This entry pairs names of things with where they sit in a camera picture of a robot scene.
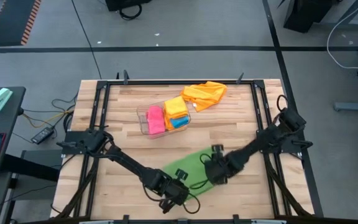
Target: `black metal frame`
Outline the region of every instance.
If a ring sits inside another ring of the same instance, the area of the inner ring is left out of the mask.
[[[99,129],[103,129],[106,121],[106,114],[107,114],[107,108],[108,108],[108,99],[109,99],[109,92],[110,88],[114,85],[192,85],[192,84],[201,84],[205,83],[208,80],[114,80],[114,81],[106,81],[106,80],[100,80],[97,82],[96,85],[96,93],[94,97],[94,103],[93,103],[93,109],[91,114],[91,121],[89,123],[89,128],[94,129],[97,127],[95,125],[97,111],[98,111],[98,104],[99,99],[101,95],[101,90],[104,88],[104,101],[103,101],[103,107],[102,107],[102,114],[101,114],[101,120],[99,124]],[[252,99],[254,102],[254,108],[255,108],[255,115],[257,119],[258,129],[263,129],[263,122],[262,122],[262,115],[260,111],[258,96],[257,96],[257,89],[260,90],[262,95],[262,101],[263,101],[263,107],[267,119],[267,123],[270,124],[272,122],[272,117],[269,110],[269,103],[267,101],[267,94],[266,89],[264,85],[263,80],[213,80],[219,83],[223,83],[225,85],[249,85],[252,93]],[[277,174],[284,182],[284,176],[282,171],[282,165],[279,154],[274,154],[274,160],[275,160],[275,166],[277,169]],[[264,154],[264,161],[265,165],[267,166],[267,163],[270,162],[270,158],[268,154]],[[84,180],[86,176],[86,171],[89,164],[89,156],[85,155],[83,159],[83,165],[81,168],[81,176],[80,176],[80,185],[82,181]],[[91,181],[90,187],[89,187],[89,195],[88,195],[88,201],[86,203],[86,213],[85,217],[91,216],[92,211],[92,205],[93,205],[93,197],[94,197],[94,190],[96,186],[96,178],[97,175],[93,178]],[[270,199],[272,202],[272,210],[273,213],[276,216],[280,215],[280,210],[278,207],[278,201],[277,201],[277,194],[275,191],[274,181],[271,178],[271,176],[267,175],[268,180],[268,186],[269,186],[269,193],[270,193]],[[284,209],[285,209],[285,215],[290,216],[291,215],[291,208],[290,204],[288,203],[288,200],[282,195],[283,197],[283,203],[284,203]],[[73,217],[79,217],[80,213],[80,207],[81,207],[81,200],[78,201],[75,207],[75,212],[73,214]],[[172,223],[173,220],[131,220],[131,223]],[[128,216],[125,215],[123,220],[115,220],[115,223],[128,223]],[[233,220],[192,220],[192,223],[249,223],[250,220],[240,220],[238,218],[238,215],[233,215]]]

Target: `table frame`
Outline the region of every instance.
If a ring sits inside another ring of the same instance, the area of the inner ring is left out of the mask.
[[[102,129],[104,128],[106,115],[107,115],[108,101],[109,101],[109,92],[110,92],[110,88],[113,87],[114,85],[193,85],[193,84],[205,83],[207,81],[208,80],[127,80],[127,79],[125,79],[125,80],[99,80],[96,85],[96,93],[94,96],[94,103],[93,103],[93,108],[92,108],[92,113],[91,113],[91,120],[89,122],[89,128],[90,129],[94,129],[95,127],[102,128]],[[256,130],[256,132],[263,130],[263,128],[264,128],[263,122],[262,122],[262,115],[260,112],[258,96],[257,96],[257,89],[260,89],[260,92],[262,94],[262,102],[263,102],[263,107],[264,107],[264,111],[265,111],[265,115],[266,115],[266,119],[267,119],[267,124],[269,125],[272,123],[272,117],[271,117],[270,110],[269,110],[269,103],[267,101],[267,94],[266,94],[265,84],[264,84],[263,80],[213,80],[213,81],[223,83],[225,85],[249,85],[250,86],[251,93],[252,93],[252,99],[254,102],[255,115],[256,115],[257,124],[258,124],[258,130]],[[103,88],[105,89],[105,91],[104,91],[104,100],[103,100],[103,105],[102,105],[101,119],[100,119],[99,125],[96,125],[95,122],[96,122],[96,116],[97,116],[97,111],[98,111],[98,107],[99,107],[99,99],[101,96],[101,90]],[[309,189],[309,191],[313,192],[313,191],[316,191],[316,184],[315,184],[314,177],[313,177],[313,171],[311,170],[311,164],[310,164],[307,150],[305,149],[304,151],[302,151],[302,154],[307,155],[302,159],[302,161],[303,161],[302,164],[303,164],[303,168],[305,170],[305,176],[306,176],[306,181],[308,183],[308,187],[313,189],[313,190]],[[283,183],[285,183],[280,156],[278,153],[273,154],[273,156],[274,156],[275,168],[276,168],[277,174],[278,174],[279,178],[283,181]],[[86,177],[89,160],[90,160],[90,157],[88,155],[84,155],[82,168],[81,168],[81,174],[80,174],[80,181],[79,181],[78,186],[80,186],[83,183],[83,181]],[[93,162],[95,162],[96,167],[98,167],[99,160],[94,159]],[[269,162],[271,162],[270,158],[269,158],[269,154],[264,154],[264,162],[265,162],[265,166],[267,166],[267,164]],[[96,187],[96,178],[97,178],[97,175],[94,176],[93,179],[91,180],[90,187],[89,187],[89,193],[88,193],[88,199],[87,199],[87,203],[86,203],[85,216],[83,216],[83,217],[90,218],[90,216],[91,216],[93,198],[94,198],[94,190]],[[277,194],[275,191],[274,181],[271,178],[271,176],[269,176],[268,174],[267,174],[267,180],[268,180],[268,187],[269,187],[269,192],[270,192],[270,199],[272,202],[273,214],[275,215],[275,217],[277,217],[280,215],[280,211],[279,211],[279,207],[278,207]],[[291,207],[290,207],[290,204],[288,203],[287,198],[284,195],[282,195],[282,199],[283,199],[283,204],[284,204],[285,215],[291,216]],[[322,217],[322,215],[319,214],[319,211],[321,211],[321,205],[313,203],[313,201],[314,201],[313,194],[311,194],[311,200],[312,200],[313,208],[315,210],[316,215],[319,217]],[[80,198],[74,208],[74,213],[73,213],[74,218],[77,218],[77,217],[80,218],[81,202],[82,202],[82,199]],[[162,222],[172,222],[173,220],[136,220],[135,222],[144,222],[144,221],[146,221],[147,223],[162,223]],[[207,222],[207,223],[227,223],[227,222],[240,223],[242,221],[244,221],[244,220],[240,220],[239,216],[234,214],[233,220],[192,220],[191,222],[192,223],[198,223],[198,222],[200,222],[200,223],[205,223],[205,222]],[[115,223],[128,223],[129,216],[124,215],[122,220],[114,220],[114,222]]]

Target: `floor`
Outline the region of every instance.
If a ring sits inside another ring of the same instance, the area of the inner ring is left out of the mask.
[[[307,34],[284,29],[288,1],[277,8],[280,1],[267,0],[281,47],[326,45],[329,29],[316,25]],[[334,6],[323,20],[337,21],[353,1],[345,0]],[[102,78],[115,78],[117,72],[126,69],[132,79],[237,78],[242,72],[244,78],[283,79],[283,66],[280,67],[273,48],[262,1],[153,0],[144,5],[142,15],[134,21],[124,21],[118,14],[108,12],[103,0],[74,2],[95,48]],[[272,48],[265,51],[153,48],[209,45]],[[331,45],[358,46],[358,30],[338,30]],[[51,52],[50,48],[55,47],[66,52]],[[89,50],[81,51],[88,47],[71,1],[42,1],[28,44],[8,49],[28,52],[0,54],[0,86],[25,86],[27,93],[22,105],[25,109],[53,109],[50,102],[55,98],[73,98],[81,80],[99,78],[92,54]],[[44,52],[31,52],[37,48],[43,48]],[[358,66],[358,52],[333,54],[344,65]],[[306,139],[314,142],[309,154],[324,216],[358,219],[358,112],[333,110],[335,101],[358,101],[356,71],[337,66],[324,51],[287,50],[282,55],[296,105],[308,122]],[[50,116],[32,115],[40,119]],[[39,130],[19,118],[14,132],[29,139]],[[39,146],[12,137],[8,152],[18,156],[23,149],[57,149],[55,143],[63,138],[61,126],[56,139]],[[48,218],[50,202],[17,203],[13,218],[20,222],[44,220]]]

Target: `table leg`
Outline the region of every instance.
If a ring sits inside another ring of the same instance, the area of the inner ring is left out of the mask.
[[[15,172],[54,182],[57,182],[59,178],[58,169],[30,162],[9,154],[5,154],[3,159],[2,171]]]

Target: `white cable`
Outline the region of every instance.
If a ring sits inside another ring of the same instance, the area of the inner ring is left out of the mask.
[[[356,12],[358,11],[358,8],[354,11],[354,12],[352,12],[352,13],[350,13],[348,16],[346,16],[343,20],[341,20],[341,21],[339,21],[335,26],[334,26],[334,28],[332,29],[332,31],[329,33],[329,35],[328,35],[328,39],[327,39],[327,52],[328,52],[328,54],[329,54],[329,56],[331,56],[331,58],[333,58],[333,60],[340,66],[340,67],[342,67],[342,68],[347,68],[347,69],[358,69],[358,67],[347,67],[347,66],[343,66],[343,65],[341,65],[335,58],[334,58],[334,56],[330,53],[330,51],[329,51],[329,39],[331,38],[331,35],[333,34],[333,32],[334,32],[334,30],[336,29],[336,27],[337,26],[339,26],[343,21],[345,21],[347,18],[349,18],[349,17],[351,17],[353,14],[355,14]]]

